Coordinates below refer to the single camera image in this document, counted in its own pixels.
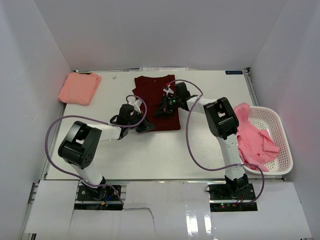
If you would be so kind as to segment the dark red t shirt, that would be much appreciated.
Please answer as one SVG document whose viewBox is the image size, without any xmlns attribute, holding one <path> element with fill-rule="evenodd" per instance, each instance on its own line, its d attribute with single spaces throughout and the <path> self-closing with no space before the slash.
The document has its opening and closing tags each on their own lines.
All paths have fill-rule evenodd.
<svg viewBox="0 0 320 240">
<path fill-rule="evenodd" d="M 146 118 L 155 126 L 152 132 L 178 131 L 181 129 L 179 111 L 171 115 L 154 117 L 154 114 L 162 101 L 163 88 L 166 84 L 175 80 L 173 74 L 162 77 L 139 76 L 134 79 L 135 88 L 133 94 L 142 98 L 147 105 Z"/>
</svg>

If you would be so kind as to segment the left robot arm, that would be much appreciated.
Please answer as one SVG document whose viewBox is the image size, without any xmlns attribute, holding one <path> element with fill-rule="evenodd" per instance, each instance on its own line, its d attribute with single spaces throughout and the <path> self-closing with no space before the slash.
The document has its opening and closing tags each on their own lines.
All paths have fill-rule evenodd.
<svg viewBox="0 0 320 240">
<path fill-rule="evenodd" d="M 130 130 L 144 133 L 155 128 L 138 107 L 123 104 L 119 113 L 110 119 L 110 124 L 89 125 L 75 121 L 60 144 L 58 155 L 70 164 L 85 185 L 89 186 L 90 196 L 99 200 L 106 193 L 103 185 L 105 179 L 93 163 L 99 142 L 121 140 Z"/>
</svg>

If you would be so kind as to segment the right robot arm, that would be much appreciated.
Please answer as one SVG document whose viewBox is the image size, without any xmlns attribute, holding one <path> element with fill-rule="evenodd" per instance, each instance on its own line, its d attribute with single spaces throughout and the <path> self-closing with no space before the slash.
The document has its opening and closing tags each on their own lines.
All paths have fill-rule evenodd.
<svg viewBox="0 0 320 240">
<path fill-rule="evenodd" d="M 191 95 L 186 86 L 187 81 L 182 80 L 171 89 L 171 83 L 163 87 L 163 96 L 159 107 L 154 113 L 155 117 L 171 115 L 177 109 L 188 112 L 185 139 L 189 155 L 193 162 L 201 169 L 208 172 L 224 170 L 226 195 L 236 200 L 243 195 L 244 189 L 249 186 L 248 176 L 243 168 L 238 151 L 237 132 L 239 120 L 226 97 L 208 99 L 200 95 Z M 200 165 L 191 151 L 189 142 L 189 123 L 192 112 L 204 114 L 211 134 L 218 140 L 224 166 L 220 168 L 208 168 Z"/>
</svg>

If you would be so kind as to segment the papers behind table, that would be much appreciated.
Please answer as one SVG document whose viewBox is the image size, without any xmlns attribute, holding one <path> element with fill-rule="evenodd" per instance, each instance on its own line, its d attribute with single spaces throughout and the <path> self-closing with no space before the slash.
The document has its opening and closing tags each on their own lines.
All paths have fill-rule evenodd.
<svg viewBox="0 0 320 240">
<path fill-rule="evenodd" d="M 139 71 L 140 72 L 163 72 L 163 71 L 188 71 L 188 67 L 140 67 Z"/>
</svg>

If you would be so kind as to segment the folded salmon t shirt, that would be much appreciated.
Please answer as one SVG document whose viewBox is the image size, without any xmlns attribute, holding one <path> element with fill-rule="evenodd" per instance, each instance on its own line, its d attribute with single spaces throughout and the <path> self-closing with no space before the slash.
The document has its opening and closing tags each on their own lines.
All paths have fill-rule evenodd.
<svg viewBox="0 0 320 240">
<path fill-rule="evenodd" d="M 93 99 L 102 78 L 95 74 L 69 73 L 57 99 L 65 104 L 87 106 Z"/>
</svg>

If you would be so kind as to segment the pink t shirt in basket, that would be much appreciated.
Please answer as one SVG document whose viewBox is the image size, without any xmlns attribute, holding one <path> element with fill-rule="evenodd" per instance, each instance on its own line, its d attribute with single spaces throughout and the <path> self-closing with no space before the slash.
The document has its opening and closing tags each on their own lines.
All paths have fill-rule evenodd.
<svg viewBox="0 0 320 240">
<path fill-rule="evenodd" d="M 239 121 L 237 128 L 237 146 L 240 158 L 244 164 L 253 170 L 260 168 L 268 172 L 264 164 L 276 159 L 280 148 L 276 146 L 267 130 L 260 130 L 249 121 L 250 105 L 241 103 L 234 112 Z"/>
</svg>

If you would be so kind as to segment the white perforated plastic basket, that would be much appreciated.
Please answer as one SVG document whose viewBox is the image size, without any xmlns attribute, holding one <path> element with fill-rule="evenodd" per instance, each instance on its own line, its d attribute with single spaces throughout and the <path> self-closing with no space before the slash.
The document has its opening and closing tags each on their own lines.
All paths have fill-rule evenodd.
<svg viewBox="0 0 320 240">
<path fill-rule="evenodd" d="M 280 148 L 275 160 L 264 164 L 268 169 L 268 172 L 264 173 L 265 176 L 281 178 L 283 175 L 288 174 L 294 164 L 287 136 L 279 115 L 270 108 L 251 106 L 248 120 L 257 129 L 266 130 L 275 145 Z"/>
</svg>

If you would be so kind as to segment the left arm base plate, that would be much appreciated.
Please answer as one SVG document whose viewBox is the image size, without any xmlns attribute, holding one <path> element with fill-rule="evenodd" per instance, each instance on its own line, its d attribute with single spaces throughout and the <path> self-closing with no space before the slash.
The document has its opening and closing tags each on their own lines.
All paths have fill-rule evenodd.
<svg viewBox="0 0 320 240">
<path fill-rule="evenodd" d="M 76 200 L 80 202 L 93 202 L 101 201 L 104 202 L 118 202 L 118 197 L 121 196 L 122 186 L 121 185 L 112 185 L 105 187 L 92 188 L 85 184 L 80 184 L 78 186 Z"/>
</svg>

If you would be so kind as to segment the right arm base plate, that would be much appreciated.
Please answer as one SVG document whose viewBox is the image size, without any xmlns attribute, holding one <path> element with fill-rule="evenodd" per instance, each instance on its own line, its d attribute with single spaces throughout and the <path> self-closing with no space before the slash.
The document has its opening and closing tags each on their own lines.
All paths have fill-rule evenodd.
<svg viewBox="0 0 320 240">
<path fill-rule="evenodd" d="M 227 184 L 210 184 L 204 189 L 209 194 L 212 201 L 228 201 L 232 203 L 240 201 L 251 201 L 256 198 L 253 185 L 250 183 L 247 187 L 238 191 L 232 191 Z"/>
</svg>

